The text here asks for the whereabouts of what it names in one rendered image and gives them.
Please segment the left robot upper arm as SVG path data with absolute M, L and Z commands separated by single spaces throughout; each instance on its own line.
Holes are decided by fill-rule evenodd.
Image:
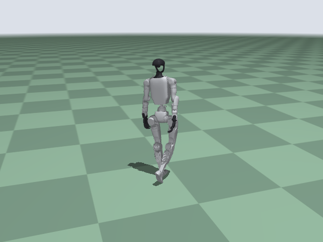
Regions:
M 144 101 L 149 101 L 150 100 L 150 96 L 149 96 L 149 92 L 150 92 L 150 85 L 149 85 L 149 79 L 144 80 L 143 84 L 144 84 Z

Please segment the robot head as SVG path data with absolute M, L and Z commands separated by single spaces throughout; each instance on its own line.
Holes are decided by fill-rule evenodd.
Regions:
M 161 77 L 163 77 L 162 72 L 163 72 L 163 71 L 164 71 L 164 69 L 165 69 L 165 62 L 164 62 L 162 59 L 157 58 L 157 59 L 155 59 L 155 60 L 153 61 L 152 65 L 153 65 L 153 66 L 155 66 L 155 68 L 156 68 L 156 70 L 157 70 L 157 72 L 156 72 L 156 76 L 155 76 L 154 78 L 161 78 Z M 159 68 L 160 66 L 163 66 L 163 70 L 162 70 L 161 72 L 157 69 L 157 68 Z

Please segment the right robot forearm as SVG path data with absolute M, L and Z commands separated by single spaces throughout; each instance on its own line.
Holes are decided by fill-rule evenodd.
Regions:
M 173 115 L 175 115 L 177 119 L 178 103 L 179 103 L 179 97 L 176 96 L 174 99 L 174 103 L 172 103 L 172 118 L 173 118 Z

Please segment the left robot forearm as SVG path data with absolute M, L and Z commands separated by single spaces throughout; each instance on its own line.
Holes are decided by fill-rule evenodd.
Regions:
M 145 116 L 148 115 L 148 102 L 147 101 L 144 101 L 144 97 L 143 97 L 143 107 L 142 107 L 142 114 L 144 113 Z

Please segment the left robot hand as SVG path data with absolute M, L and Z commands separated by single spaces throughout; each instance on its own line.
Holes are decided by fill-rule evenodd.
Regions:
M 149 124 L 148 124 L 148 122 L 147 122 L 147 120 L 148 120 L 148 116 L 145 116 L 145 114 L 143 113 L 142 114 L 142 117 L 143 117 L 143 123 L 144 123 L 144 127 L 146 128 L 146 129 L 150 129 L 150 126 L 149 126 Z

